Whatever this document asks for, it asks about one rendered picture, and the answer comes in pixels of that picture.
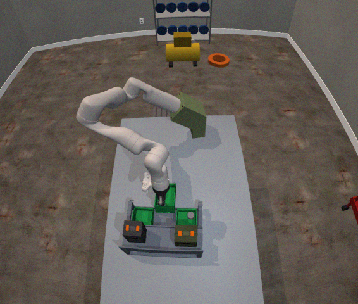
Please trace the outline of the olive green case with orange latches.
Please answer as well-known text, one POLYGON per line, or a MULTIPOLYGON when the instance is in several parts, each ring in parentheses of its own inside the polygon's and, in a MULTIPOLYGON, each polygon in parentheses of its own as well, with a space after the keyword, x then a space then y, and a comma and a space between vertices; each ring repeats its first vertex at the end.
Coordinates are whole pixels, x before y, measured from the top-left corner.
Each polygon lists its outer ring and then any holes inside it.
POLYGON ((175 246, 197 247, 197 225, 175 225, 175 246))

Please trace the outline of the green bin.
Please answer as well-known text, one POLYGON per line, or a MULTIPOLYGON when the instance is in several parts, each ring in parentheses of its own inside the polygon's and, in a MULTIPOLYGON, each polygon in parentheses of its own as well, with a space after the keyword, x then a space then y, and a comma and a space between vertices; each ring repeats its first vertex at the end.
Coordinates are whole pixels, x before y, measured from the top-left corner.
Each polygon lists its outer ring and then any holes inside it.
POLYGON ((176 212, 176 225, 197 225, 197 209, 178 208, 176 212), (188 219, 188 212, 194 213, 193 219, 188 219))
POLYGON ((157 204, 157 202, 159 201, 157 194, 155 195, 154 207, 156 213, 175 213, 175 199, 176 199, 176 183, 170 184, 170 189, 166 193, 166 199, 165 199, 166 206, 161 206, 161 205, 159 206, 157 204))
POLYGON ((142 221, 144 225, 153 225, 154 222, 154 209, 135 207, 132 213, 132 221, 142 221), (145 210, 141 210, 145 209, 145 210))

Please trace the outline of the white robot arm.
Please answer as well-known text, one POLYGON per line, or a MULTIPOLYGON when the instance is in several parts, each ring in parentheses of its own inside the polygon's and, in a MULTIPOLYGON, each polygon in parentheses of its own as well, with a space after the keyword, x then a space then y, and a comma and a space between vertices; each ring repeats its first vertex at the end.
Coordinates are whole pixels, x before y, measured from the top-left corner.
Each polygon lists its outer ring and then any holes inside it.
POLYGON ((126 103, 127 97, 128 101, 135 99, 141 91, 145 91, 143 94, 145 102, 166 111, 176 113, 180 107, 180 100, 175 96, 130 77, 123 89, 114 87, 85 97, 80 104, 76 118, 84 127, 113 140, 135 155, 148 151, 144 165, 151 175, 148 172, 144 173, 142 191, 147 192, 151 187, 157 191, 164 191, 169 186, 168 171, 164 164, 169 156, 168 149, 158 142, 143 138, 131 129, 111 127, 99 121, 105 107, 115 109, 126 103))

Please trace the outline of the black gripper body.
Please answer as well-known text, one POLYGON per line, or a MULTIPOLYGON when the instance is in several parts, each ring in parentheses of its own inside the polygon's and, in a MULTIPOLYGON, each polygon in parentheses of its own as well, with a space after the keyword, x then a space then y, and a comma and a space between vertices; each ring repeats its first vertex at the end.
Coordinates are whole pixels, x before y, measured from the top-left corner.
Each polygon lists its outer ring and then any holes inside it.
POLYGON ((163 199, 163 198, 164 198, 164 194, 169 191, 170 185, 169 185, 168 188, 165 189, 164 191, 157 191, 157 190, 155 190, 154 188, 152 188, 152 189, 153 189, 153 191, 154 191, 156 194, 158 194, 158 198, 159 198, 160 196, 162 196, 162 199, 163 199))

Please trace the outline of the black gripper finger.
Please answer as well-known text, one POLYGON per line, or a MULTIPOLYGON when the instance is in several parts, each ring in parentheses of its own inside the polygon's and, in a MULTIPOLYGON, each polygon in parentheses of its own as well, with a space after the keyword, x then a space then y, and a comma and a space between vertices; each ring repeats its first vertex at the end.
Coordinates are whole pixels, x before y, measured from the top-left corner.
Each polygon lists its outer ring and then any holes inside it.
POLYGON ((158 205, 161 205, 161 206, 165 206, 163 205, 163 203, 165 202, 165 199, 166 199, 166 193, 164 194, 164 198, 162 199, 162 196, 160 196, 158 198, 159 202, 157 203, 158 205), (163 201, 162 201, 163 200, 163 201))

